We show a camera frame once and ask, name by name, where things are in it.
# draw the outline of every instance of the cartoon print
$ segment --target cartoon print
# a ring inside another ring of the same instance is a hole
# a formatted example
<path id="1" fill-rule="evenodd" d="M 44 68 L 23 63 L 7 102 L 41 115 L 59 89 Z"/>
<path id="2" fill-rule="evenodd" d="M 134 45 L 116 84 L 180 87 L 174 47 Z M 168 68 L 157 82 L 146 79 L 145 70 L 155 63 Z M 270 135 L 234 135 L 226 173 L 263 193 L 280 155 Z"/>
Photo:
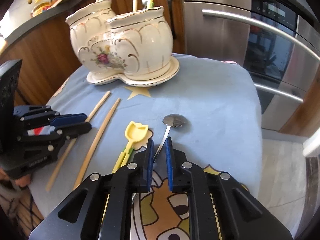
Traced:
<path id="1" fill-rule="evenodd" d="M 127 87 L 127 86 L 125 86 L 124 88 L 131 91 L 131 94 L 129 95 L 127 100 L 129 100 L 131 98 L 134 98 L 137 95 L 143 95 L 143 96 L 146 96 L 148 98 L 151 98 L 151 95 L 150 95 L 150 92 L 149 92 L 149 89 L 151 87 Z"/>
<path id="2" fill-rule="evenodd" d="M 215 175 L 221 172 L 211 165 L 206 166 L 204 171 Z M 212 205 L 219 239 L 222 240 L 216 208 L 214 203 Z M 168 179 L 161 179 L 156 171 L 152 174 L 151 191 L 140 194 L 133 205 L 131 240 L 189 240 L 187 195 L 170 192 Z"/>

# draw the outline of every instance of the wooden cabinet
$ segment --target wooden cabinet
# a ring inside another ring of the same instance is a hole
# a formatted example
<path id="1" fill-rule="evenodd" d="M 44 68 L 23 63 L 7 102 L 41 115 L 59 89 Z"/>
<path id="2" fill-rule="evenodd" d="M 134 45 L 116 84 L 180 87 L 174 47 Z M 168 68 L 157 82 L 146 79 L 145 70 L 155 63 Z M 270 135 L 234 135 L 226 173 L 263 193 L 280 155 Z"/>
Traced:
<path id="1" fill-rule="evenodd" d="M 303 100 L 280 133 L 310 137 L 320 127 L 320 68 Z"/>
<path id="2" fill-rule="evenodd" d="M 0 64 L 22 59 L 18 89 L 33 105 L 46 104 L 63 82 L 81 66 L 71 47 L 69 28 L 63 14 L 31 30 L 7 48 Z M 15 104 L 22 98 L 15 94 Z"/>
<path id="3" fill-rule="evenodd" d="M 66 17 L 76 10 L 95 2 L 83 0 L 71 11 L 40 24 L 7 48 L 0 56 L 0 64 L 10 59 L 22 59 L 18 89 L 33 105 L 46 104 L 63 82 L 81 66 L 70 43 Z M 164 6 L 164 16 L 170 25 L 167 0 L 154 0 L 155 6 Z M 173 52 L 184 53 L 182 0 L 172 0 L 175 32 Z M 132 0 L 112 0 L 116 14 L 132 11 Z M 15 104 L 24 101 L 16 93 Z"/>
<path id="4" fill-rule="evenodd" d="M 111 0 L 111 7 L 115 14 L 123 14 L 132 12 L 133 0 Z M 81 2 L 75 11 L 95 2 L 95 0 L 85 0 Z M 164 7 L 164 17 L 171 27 L 170 14 L 167 0 L 154 0 L 155 6 Z M 142 4 L 139 0 L 138 10 L 142 9 Z M 177 38 L 173 41 L 173 52 L 183 54 L 185 52 L 184 46 L 184 30 L 183 30 L 183 11 L 182 11 L 182 0 L 172 0 L 172 13 L 173 13 L 173 23 L 175 27 L 175 33 Z"/>

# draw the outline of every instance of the metal spoon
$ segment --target metal spoon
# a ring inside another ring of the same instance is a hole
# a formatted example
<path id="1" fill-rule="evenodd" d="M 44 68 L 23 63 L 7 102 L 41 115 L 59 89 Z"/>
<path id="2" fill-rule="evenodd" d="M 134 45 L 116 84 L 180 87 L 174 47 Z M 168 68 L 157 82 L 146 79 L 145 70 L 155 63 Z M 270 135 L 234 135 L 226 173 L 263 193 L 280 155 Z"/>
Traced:
<path id="1" fill-rule="evenodd" d="M 167 128 L 165 129 L 165 132 L 164 132 L 164 135 L 163 135 L 163 138 L 162 138 L 162 141 L 155 153 L 155 156 L 153 157 L 153 163 L 155 163 L 159 153 L 161 152 L 161 149 L 164 145 L 164 142 L 165 142 L 165 139 L 168 137 L 169 135 L 169 131 L 170 131 L 170 128 L 171 127 L 180 127 L 182 126 L 184 123 L 187 122 L 187 119 L 183 116 L 183 115 L 180 115 L 180 114 L 169 114 L 167 116 L 164 117 L 164 119 L 162 120 L 162 122 L 167 125 Z M 132 195 L 132 204 L 135 200 L 135 198 L 137 197 L 137 193 L 134 193 Z"/>

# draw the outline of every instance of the blue gripper pad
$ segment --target blue gripper pad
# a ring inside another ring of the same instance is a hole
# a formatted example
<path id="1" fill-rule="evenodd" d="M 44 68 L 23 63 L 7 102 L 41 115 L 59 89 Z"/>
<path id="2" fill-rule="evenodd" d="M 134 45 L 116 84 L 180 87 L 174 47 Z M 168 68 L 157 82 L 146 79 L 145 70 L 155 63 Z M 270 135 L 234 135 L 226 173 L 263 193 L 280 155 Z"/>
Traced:
<path id="1" fill-rule="evenodd" d="M 74 123 L 81 123 L 84 122 L 87 119 L 87 115 L 82 114 L 64 114 L 55 117 L 51 122 L 50 125 L 54 127 L 59 127 L 63 125 L 68 124 L 74 124 Z"/>
<path id="2" fill-rule="evenodd" d="M 167 175 L 168 175 L 168 185 L 169 190 L 173 190 L 173 172 L 172 172 L 172 160 L 171 156 L 173 156 L 173 148 L 171 139 L 168 137 L 165 139 L 165 157 L 167 162 Z"/>
<path id="3" fill-rule="evenodd" d="M 148 168 L 147 168 L 147 189 L 148 189 L 148 191 L 150 191 L 151 190 L 151 182 L 152 182 L 153 156 L 155 155 L 153 140 L 151 138 L 149 138 L 148 144 L 150 145 L 150 148 L 149 148 Z"/>

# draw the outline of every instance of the ceramic saucer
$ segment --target ceramic saucer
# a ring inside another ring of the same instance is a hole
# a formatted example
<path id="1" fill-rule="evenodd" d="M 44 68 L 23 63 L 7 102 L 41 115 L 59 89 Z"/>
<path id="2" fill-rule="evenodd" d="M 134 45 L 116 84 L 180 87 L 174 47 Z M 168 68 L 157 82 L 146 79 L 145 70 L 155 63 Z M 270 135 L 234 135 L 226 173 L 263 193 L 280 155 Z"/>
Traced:
<path id="1" fill-rule="evenodd" d="M 113 82 L 114 80 L 121 79 L 124 83 L 133 87 L 153 87 L 166 82 L 177 74 L 177 72 L 179 71 L 179 61 L 175 57 L 171 56 L 169 64 L 170 68 L 166 73 L 164 73 L 160 77 L 149 80 L 132 80 L 122 73 L 98 80 L 92 75 L 92 72 L 89 72 L 87 75 L 87 82 L 93 85 L 104 85 Z"/>

